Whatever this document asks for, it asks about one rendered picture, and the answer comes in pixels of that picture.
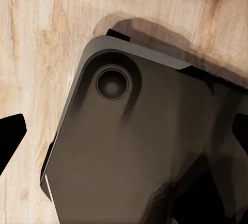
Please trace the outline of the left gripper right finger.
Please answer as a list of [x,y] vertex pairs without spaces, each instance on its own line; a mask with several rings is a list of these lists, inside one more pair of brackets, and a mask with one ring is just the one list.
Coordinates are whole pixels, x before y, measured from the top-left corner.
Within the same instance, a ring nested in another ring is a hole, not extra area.
[[237,113],[231,130],[248,155],[248,115]]

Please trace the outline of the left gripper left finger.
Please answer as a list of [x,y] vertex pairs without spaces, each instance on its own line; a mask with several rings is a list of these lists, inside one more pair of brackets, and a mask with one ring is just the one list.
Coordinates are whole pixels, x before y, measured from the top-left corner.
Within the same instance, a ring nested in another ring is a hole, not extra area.
[[0,175],[27,133],[23,114],[0,119]]

